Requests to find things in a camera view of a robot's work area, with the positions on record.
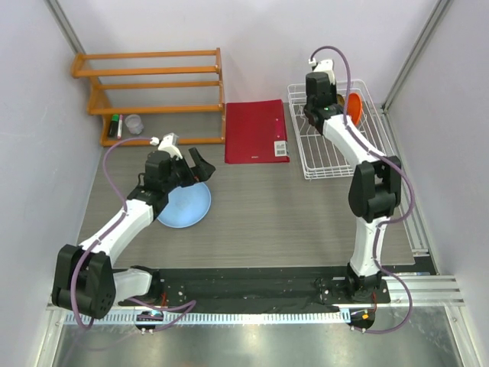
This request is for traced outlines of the light blue plate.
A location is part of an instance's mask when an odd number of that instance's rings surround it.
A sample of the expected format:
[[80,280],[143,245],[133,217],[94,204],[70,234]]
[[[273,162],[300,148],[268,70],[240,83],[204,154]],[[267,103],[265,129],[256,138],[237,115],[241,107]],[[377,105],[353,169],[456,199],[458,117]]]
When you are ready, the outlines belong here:
[[170,192],[168,204],[157,220],[170,228],[187,228],[202,220],[211,204],[212,196],[205,183],[178,187]]

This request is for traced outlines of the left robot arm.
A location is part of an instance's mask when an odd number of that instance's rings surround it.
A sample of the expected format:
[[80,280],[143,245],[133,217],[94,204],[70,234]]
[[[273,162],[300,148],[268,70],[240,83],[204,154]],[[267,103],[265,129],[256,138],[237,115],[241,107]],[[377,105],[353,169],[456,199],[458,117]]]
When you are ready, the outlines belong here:
[[132,240],[151,225],[177,188],[206,182],[215,172],[196,148],[189,150],[194,165],[169,151],[148,154],[136,187],[124,198],[119,212],[97,233],[79,245],[66,244],[57,255],[51,299],[54,305],[78,317],[102,319],[114,304],[138,297],[156,304],[163,287],[155,270],[112,266]]

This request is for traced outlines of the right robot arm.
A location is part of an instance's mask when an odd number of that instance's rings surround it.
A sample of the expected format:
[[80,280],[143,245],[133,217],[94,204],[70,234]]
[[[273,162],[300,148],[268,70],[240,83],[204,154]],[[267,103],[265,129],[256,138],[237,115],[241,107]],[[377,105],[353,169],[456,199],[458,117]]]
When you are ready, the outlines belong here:
[[348,205],[356,219],[355,247],[347,265],[344,292],[353,302],[367,303],[381,288],[380,255],[386,225],[400,205],[401,163],[376,149],[337,103],[336,86],[326,72],[306,74],[309,124],[338,148],[354,168]]

